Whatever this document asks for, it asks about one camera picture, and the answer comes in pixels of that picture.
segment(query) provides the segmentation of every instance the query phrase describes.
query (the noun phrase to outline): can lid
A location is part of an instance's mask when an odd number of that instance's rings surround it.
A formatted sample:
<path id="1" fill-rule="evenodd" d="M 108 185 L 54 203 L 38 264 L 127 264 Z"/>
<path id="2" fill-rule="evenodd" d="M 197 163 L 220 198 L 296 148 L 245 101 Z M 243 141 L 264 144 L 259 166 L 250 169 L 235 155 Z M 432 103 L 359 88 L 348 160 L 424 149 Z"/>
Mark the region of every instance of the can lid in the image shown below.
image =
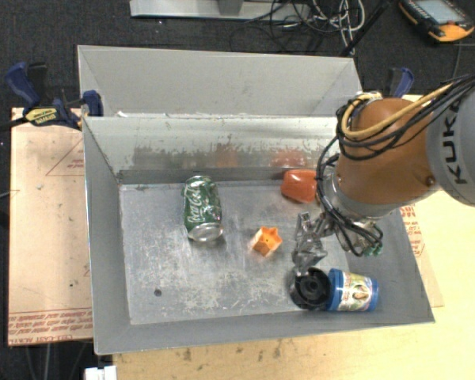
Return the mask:
<path id="1" fill-rule="evenodd" d="M 329 311 L 336 311 L 343 294 L 343 272 L 332 268 L 329 271 L 329 281 L 331 282 L 331 294 L 329 295 L 326 308 Z"/>

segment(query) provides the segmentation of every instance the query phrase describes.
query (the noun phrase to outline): green soda can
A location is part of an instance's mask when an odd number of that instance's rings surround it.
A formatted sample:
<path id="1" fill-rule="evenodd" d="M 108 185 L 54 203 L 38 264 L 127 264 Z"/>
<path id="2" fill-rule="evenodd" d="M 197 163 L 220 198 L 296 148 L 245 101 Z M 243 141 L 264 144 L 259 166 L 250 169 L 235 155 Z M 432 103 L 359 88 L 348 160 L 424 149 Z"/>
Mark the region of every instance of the green soda can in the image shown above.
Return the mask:
<path id="1" fill-rule="evenodd" d="M 222 207 L 216 183 L 209 176 L 190 177 L 181 194 L 188 237 L 205 242 L 222 235 Z"/>

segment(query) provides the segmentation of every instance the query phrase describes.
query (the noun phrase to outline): orange foam object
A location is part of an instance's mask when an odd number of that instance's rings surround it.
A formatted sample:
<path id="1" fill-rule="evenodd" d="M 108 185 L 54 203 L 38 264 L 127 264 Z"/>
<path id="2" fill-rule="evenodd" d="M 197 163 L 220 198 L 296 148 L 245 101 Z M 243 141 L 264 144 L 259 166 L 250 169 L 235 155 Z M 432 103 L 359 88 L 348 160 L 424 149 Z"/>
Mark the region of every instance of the orange foam object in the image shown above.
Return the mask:
<path id="1" fill-rule="evenodd" d="M 316 172 L 311 169 L 288 170 L 280 186 L 282 194 L 299 203 L 311 203 L 317 192 Z"/>
<path id="2" fill-rule="evenodd" d="M 263 257 L 266 257 L 278 249 L 282 240 L 283 239 L 278 235 L 278 228 L 275 226 L 272 228 L 262 226 L 253 237 L 252 249 L 256 250 Z"/>

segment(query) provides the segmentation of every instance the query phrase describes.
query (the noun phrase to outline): clamp handle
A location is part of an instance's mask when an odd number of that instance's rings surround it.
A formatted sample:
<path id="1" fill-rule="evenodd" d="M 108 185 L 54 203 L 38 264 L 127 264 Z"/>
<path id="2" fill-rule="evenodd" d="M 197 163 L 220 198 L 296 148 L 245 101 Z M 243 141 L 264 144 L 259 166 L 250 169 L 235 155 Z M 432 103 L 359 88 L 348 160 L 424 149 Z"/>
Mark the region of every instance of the clamp handle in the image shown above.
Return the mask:
<path id="1" fill-rule="evenodd" d="M 23 97 L 29 107 L 35 107 L 40 103 L 40 97 L 35 91 L 33 84 L 26 74 L 26 63 L 19 62 L 9 68 L 5 77 L 7 85 L 18 96 Z"/>

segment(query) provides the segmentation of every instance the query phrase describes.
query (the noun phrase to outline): yellow clamp label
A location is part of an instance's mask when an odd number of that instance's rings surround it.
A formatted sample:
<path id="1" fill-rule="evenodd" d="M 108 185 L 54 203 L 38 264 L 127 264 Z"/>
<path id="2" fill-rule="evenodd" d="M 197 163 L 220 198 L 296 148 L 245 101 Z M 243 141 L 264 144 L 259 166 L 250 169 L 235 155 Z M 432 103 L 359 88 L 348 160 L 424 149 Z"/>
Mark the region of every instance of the yellow clamp label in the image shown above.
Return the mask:
<path id="1" fill-rule="evenodd" d="M 58 119 L 58 111 L 54 107 L 33 108 L 25 118 L 37 125 Z"/>

